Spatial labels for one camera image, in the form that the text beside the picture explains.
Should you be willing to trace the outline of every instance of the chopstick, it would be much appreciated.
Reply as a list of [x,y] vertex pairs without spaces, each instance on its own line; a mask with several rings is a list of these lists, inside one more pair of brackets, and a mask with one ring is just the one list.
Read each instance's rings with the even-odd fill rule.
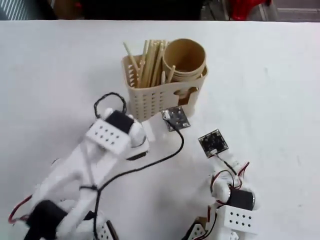
[[168,41],[145,40],[139,66],[128,45],[125,42],[123,45],[136,71],[136,88],[150,88],[171,82],[175,69],[171,69],[169,77],[166,79],[162,66],[162,58]]
[[159,65],[160,65],[160,62],[161,62],[161,58],[163,56],[163,52],[164,52],[164,44],[161,42],[160,43],[160,47],[159,47],[159,51],[158,51],[158,54],[157,54],[154,70],[153,70],[153,77],[152,77],[151,87],[154,87],[154,86],[157,85],[156,78],[157,78],[157,75],[158,75]]
[[138,73],[139,68],[138,68],[138,65],[137,65],[136,60],[135,60],[134,57],[132,56],[132,54],[131,54],[131,52],[130,52],[130,49],[128,48],[127,44],[126,44],[125,42],[123,42],[123,45],[124,45],[124,48],[125,48],[126,52],[127,52],[128,55],[129,55],[129,58],[130,58],[130,60],[131,60],[131,62],[132,62],[132,65],[133,65],[135,71]]
[[176,66],[173,65],[172,68],[171,68],[171,71],[169,73],[168,79],[167,79],[168,80],[167,81],[168,84],[171,83],[172,77],[174,76],[174,73],[175,73],[175,70],[176,70]]
[[141,82],[142,82],[144,67],[146,65],[147,49],[148,49],[148,40],[145,40],[144,46],[143,46],[143,53],[142,53],[142,58],[141,58],[140,69],[139,69],[139,73],[138,73],[138,84],[137,84],[138,88],[141,88],[141,84],[142,84]]

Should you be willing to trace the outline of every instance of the white plastic part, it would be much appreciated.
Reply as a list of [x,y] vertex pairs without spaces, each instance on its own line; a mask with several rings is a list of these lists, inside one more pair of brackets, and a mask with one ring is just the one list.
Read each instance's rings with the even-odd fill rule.
[[136,148],[144,143],[146,133],[140,122],[136,120],[134,121],[131,126],[129,136],[131,139],[131,148]]
[[[52,200],[52,193],[64,189],[74,181],[80,182],[79,186],[96,185],[98,188],[109,178],[108,174],[114,165],[128,154],[131,149],[129,135],[98,119],[91,126],[85,138],[66,159],[60,159],[53,167],[49,176],[38,186],[30,200],[31,211],[42,200]],[[109,138],[111,144],[105,144]],[[135,154],[146,152],[149,149],[149,142],[146,139],[142,146],[134,148]],[[91,210],[97,197],[97,192],[83,188],[79,191],[78,198],[74,201],[67,216],[63,218],[57,227],[56,236],[58,239],[73,239],[78,236],[91,236],[93,233],[93,220],[83,221],[86,214]],[[97,229],[101,228],[107,221],[106,216],[99,213],[97,216]]]
[[[137,63],[140,63],[141,55],[133,56]],[[198,99],[201,87],[208,75],[208,68],[205,66],[202,77],[189,82],[172,82],[149,88],[135,88],[137,86],[137,71],[133,67],[129,56],[122,59],[125,85],[130,97],[130,110],[135,119],[140,122],[149,119],[163,109],[179,105],[178,91],[188,90],[189,99],[182,101],[184,112],[192,113]]]
[[230,240],[239,240],[239,236],[235,231],[232,231],[229,239]]
[[218,219],[223,226],[232,230],[257,234],[257,216],[250,211],[234,206],[224,205],[218,209]]
[[192,231],[191,231],[191,233],[190,233],[190,235],[189,235],[189,237],[188,237],[187,240],[195,239],[195,238],[197,238],[197,237],[205,234],[205,232],[206,232],[206,231],[205,231],[204,228],[201,226],[201,224],[195,224],[195,225],[193,226],[193,229],[192,229]]
[[102,119],[92,125],[86,136],[117,156],[126,154],[130,147],[129,135]]
[[214,183],[212,196],[217,200],[226,203],[231,195],[231,190],[228,184],[228,181],[218,178]]

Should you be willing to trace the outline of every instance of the red object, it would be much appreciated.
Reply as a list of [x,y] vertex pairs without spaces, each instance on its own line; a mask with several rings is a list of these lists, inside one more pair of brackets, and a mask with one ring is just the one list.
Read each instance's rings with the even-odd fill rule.
[[17,206],[14,207],[11,214],[9,215],[8,222],[9,224],[14,224],[16,221],[26,221],[28,219],[28,215],[23,215],[22,217],[13,218],[16,211],[26,202],[28,202],[31,199],[32,195],[27,196],[22,202],[20,202]]
[[245,21],[250,11],[257,5],[271,4],[272,0],[230,0],[231,17],[236,21]]

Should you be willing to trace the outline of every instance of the paper cup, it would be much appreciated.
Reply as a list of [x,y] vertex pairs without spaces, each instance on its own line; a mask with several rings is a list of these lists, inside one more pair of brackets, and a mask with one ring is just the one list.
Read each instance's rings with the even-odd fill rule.
[[173,80],[188,82],[197,79],[206,65],[204,48],[191,39],[177,39],[165,49],[163,69],[168,76],[172,66],[175,66]]

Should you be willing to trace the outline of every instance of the wooden chopstick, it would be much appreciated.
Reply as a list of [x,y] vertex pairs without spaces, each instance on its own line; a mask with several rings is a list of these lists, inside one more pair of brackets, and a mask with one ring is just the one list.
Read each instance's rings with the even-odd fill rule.
[[159,65],[160,65],[160,62],[161,62],[161,58],[162,58],[163,52],[164,52],[164,44],[161,42],[160,43],[160,47],[159,47],[159,51],[158,51],[158,54],[157,54],[157,57],[156,57],[154,70],[153,70],[151,87],[154,87],[154,86],[157,85],[156,78],[158,76]]
[[171,71],[169,73],[168,79],[167,79],[168,80],[167,81],[168,84],[171,83],[172,77],[174,76],[174,73],[175,73],[175,70],[176,70],[176,66],[173,65],[172,68],[171,68]]
[[137,65],[137,62],[136,62],[134,56],[132,56],[132,54],[131,54],[131,52],[130,52],[130,49],[128,48],[128,46],[127,46],[127,44],[126,44],[125,42],[123,42],[123,45],[124,45],[124,48],[125,48],[126,52],[127,52],[128,55],[129,55],[129,58],[130,58],[130,60],[131,60],[131,62],[132,62],[132,65],[133,65],[135,71],[138,73],[139,68],[138,68],[138,65]]
[[142,85],[142,77],[143,77],[144,67],[146,65],[147,50],[148,50],[148,40],[145,40],[144,46],[143,46],[143,53],[142,53],[142,58],[141,58],[139,74],[138,74],[138,88],[141,88],[141,85]]

